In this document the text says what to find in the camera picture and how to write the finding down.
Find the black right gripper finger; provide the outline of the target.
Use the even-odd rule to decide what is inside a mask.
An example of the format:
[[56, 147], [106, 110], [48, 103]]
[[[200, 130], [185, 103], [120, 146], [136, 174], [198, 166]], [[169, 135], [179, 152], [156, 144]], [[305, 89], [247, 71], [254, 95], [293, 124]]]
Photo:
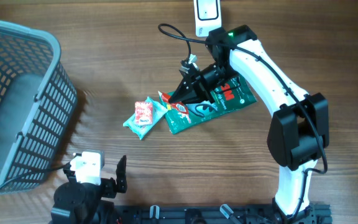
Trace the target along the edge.
[[184, 104], [202, 103], [204, 101], [214, 103], [215, 99], [212, 97], [211, 93], [207, 93], [206, 91], [197, 92], [193, 90], [186, 93], [181, 93], [180, 101]]
[[171, 98], [169, 99], [170, 103], [176, 103], [176, 102], [181, 102], [180, 101], [180, 94], [181, 93], [186, 93], [188, 91], [195, 91], [195, 89], [193, 88], [193, 84], [191, 82], [190, 78], [183, 78], [181, 83], [179, 84], [179, 86], [177, 87], [177, 89], [174, 91], [174, 93], [172, 94]]

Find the red Nescafe coffee stick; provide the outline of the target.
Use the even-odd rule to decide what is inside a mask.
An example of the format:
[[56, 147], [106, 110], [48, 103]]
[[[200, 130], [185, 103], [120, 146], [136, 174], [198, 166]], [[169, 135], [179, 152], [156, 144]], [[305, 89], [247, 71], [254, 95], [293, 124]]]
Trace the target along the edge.
[[171, 96], [168, 93], [159, 92], [160, 99], [166, 104], [168, 110], [176, 110], [180, 114], [189, 115], [188, 108], [182, 102], [170, 103]]

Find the green 3M gloves packet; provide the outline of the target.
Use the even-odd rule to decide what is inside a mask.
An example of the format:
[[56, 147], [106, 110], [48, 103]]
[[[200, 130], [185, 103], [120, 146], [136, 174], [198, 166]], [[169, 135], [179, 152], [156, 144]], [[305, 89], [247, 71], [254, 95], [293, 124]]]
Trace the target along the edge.
[[218, 118], [224, 114], [241, 110], [257, 102], [243, 77], [233, 78], [225, 85], [211, 92], [214, 103], [204, 101], [202, 103], [184, 104], [189, 115], [183, 115], [176, 110], [168, 110], [165, 119], [172, 134], [177, 134], [198, 124]]

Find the white teal wipes packet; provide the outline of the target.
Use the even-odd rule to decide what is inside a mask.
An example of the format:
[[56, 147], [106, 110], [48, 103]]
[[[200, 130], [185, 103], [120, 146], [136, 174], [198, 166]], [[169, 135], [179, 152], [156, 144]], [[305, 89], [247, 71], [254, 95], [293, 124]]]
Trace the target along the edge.
[[130, 128], [130, 130], [138, 135], [139, 139], [142, 140], [146, 134], [158, 123], [158, 121], [167, 113], [166, 107], [162, 106], [159, 102], [148, 97], [146, 102], [153, 104], [153, 120], [152, 124], [139, 126], [135, 124], [135, 112], [134, 114], [123, 123], [124, 127]]

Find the orange red tissue packet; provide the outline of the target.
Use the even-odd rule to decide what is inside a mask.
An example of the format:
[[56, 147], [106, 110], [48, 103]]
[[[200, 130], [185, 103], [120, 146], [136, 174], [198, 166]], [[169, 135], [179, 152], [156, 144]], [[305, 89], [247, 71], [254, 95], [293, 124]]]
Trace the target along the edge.
[[153, 104], [146, 101], [135, 102], [135, 124], [150, 125], [153, 120]]

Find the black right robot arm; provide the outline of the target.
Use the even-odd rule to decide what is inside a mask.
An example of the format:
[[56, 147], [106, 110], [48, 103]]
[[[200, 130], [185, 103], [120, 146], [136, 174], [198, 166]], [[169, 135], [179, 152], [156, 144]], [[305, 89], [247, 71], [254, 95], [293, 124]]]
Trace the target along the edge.
[[273, 198], [276, 223], [312, 218], [308, 200], [310, 174], [325, 174], [329, 144], [328, 102], [293, 83], [270, 59], [257, 35], [243, 25], [220, 27], [202, 41], [214, 63], [200, 70], [192, 58], [181, 63], [183, 77], [169, 103], [214, 103], [212, 92], [233, 78], [244, 78], [265, 103], [271, 117], [268, 149], [279, 165], [278, 190]]

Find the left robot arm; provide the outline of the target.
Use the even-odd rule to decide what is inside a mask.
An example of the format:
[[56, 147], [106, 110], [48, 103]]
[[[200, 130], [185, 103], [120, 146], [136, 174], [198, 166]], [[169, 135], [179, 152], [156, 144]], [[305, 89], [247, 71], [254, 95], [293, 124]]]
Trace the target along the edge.
[[116, 178], [102, 178], [100, 183], [85, 183], [76, 180], [71, 165], [63, 168], [68, 182], [55, 191], [51, 210], [52, 223], [124, 223], [114, 204], [105, 198], [127, 191], [127, 156], [122, 156], [116, 167]]

